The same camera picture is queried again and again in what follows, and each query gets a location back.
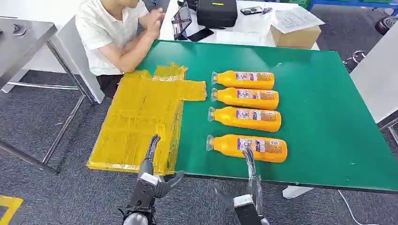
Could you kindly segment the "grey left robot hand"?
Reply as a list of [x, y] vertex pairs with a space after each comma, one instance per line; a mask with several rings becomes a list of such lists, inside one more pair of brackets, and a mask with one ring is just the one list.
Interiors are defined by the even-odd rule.
[[139, 172], [133, 196], [125, 208], [118, 210], [127, 217], [133, 213], [141, 213], [148, 218], [155, 212], [154, 202], [156, 198], [164, 197], [184, 177], [184, 171], [176, 172], [175, 176], [167, 182], [160, 182], [154, 176], [154, 153], [161, 137], [155, 134], [146, 151], [145, 157], [139, 166]]

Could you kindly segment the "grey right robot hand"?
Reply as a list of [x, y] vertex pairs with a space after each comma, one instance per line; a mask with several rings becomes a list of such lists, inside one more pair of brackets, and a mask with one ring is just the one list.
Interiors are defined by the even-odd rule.
[[247, 194], [231, 197], [225, 195], [219, 184], [214, 185], [216, 196], [225, 207], [233, 212], [242, 225], [268, 225], [269, 222], [262, 211], [262, 188], [260, 176], [256, 173], [255, 161], [252, 151], [244, 147], [242, 154], [248, 167]]

